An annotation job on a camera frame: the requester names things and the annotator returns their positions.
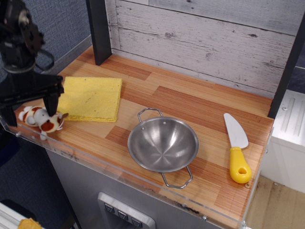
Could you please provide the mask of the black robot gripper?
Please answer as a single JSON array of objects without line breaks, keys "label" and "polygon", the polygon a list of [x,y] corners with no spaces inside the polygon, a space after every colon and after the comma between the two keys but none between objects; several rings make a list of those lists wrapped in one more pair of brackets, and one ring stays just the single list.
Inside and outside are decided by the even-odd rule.
[{"label": "black robot gripper", "polygon": [[14,105],[37,99],[43,99],[49,116],[57,112],[59,97],[64,93],[63,77],[40,74],[34,71],[26,73],[8,73],[0,83],[0,115],[5,123],[17,127]]}]

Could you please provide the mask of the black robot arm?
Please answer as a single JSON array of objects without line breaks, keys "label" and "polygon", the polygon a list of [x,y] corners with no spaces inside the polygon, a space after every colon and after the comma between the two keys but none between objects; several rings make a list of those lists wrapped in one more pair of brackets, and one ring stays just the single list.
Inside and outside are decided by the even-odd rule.
[{"label": "black robot arm", "polygon": [[0,115],[6,124],[17,126],[13,107],[24,102],[43,99],[50,116],[57,111],[64,92],[63,78],[34,71],[36,57],[45,50],[44,37],[32,22],[26,4],[21,0],[0,2],[0,63],[7,76],[0,82]]}]

